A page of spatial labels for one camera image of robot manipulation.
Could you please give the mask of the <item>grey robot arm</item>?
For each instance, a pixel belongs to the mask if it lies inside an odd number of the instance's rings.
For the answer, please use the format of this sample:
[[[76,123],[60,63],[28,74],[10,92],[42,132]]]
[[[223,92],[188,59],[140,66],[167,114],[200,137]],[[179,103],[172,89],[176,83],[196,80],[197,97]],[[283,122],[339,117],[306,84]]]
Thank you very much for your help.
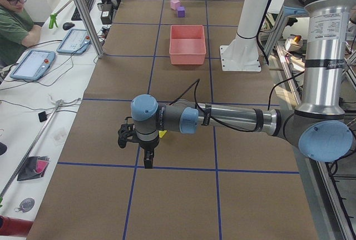
[[[354,5],[355,0],[284,1],[287,15],[309,15],[302,99],[293,111],[216,106],[181,98],[165,105],[142,94],[131,102],[133,122],[121,126],[118,145],[138,143],[145,167],[152,168],[161,131],[193,134],[200,125],[212,125],[282,138],[315,161],[342,158],[354,139],[339,107],[347,26]]]

